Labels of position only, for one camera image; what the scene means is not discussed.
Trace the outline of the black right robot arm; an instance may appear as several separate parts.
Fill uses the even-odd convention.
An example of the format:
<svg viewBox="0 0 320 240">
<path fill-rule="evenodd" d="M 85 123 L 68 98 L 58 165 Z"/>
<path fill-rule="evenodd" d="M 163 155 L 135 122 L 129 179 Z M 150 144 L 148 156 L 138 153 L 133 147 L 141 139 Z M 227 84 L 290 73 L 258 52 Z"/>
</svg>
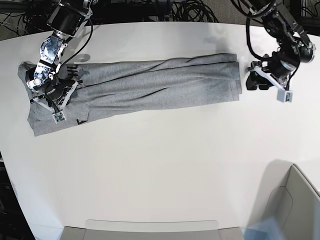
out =
<svg viewBox="0 0 320 240">
<path fill-rule="evenodd" d="M 60 0 L 49 17 L 47 25 L 52 28 L 52 34 L 45 39 L 40 47 L 40 60 L 35 67 L 26 71 L 26 86 L 32 92 L 31 103 L 42 104 L 45 108 L 58 113 L 69 101 L 76 83 L 70 78 L 59 80 L 63 54 L 69 42 L 76 36 L 78 30 L 86 23 L 92 23 L 92 6 L 97 0 Z"/>
</svg>

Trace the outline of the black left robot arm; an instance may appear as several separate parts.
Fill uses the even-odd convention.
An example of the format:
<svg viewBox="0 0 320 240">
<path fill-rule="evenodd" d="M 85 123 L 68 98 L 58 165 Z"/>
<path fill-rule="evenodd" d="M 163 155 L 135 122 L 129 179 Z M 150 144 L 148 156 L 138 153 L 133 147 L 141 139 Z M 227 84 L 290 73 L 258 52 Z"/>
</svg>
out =
<svg viewBox="0 0 320 240">
<path fill-rule="evenodd" d="M 282 1 L 233 0 L 231 3 L 246 17 L 246 44 L 256 59 L 248 68 L 247 90 L 268 90 L 279 84 L 282 89 L 288 91 L 300 64 L 313 60 L 316 46 Z M 277 51 L 264 56 L 254 51 L 250 35 L 251 21 L 259 22 L 267 33 L 276 39 L 279 45 Z"/>
</svg>

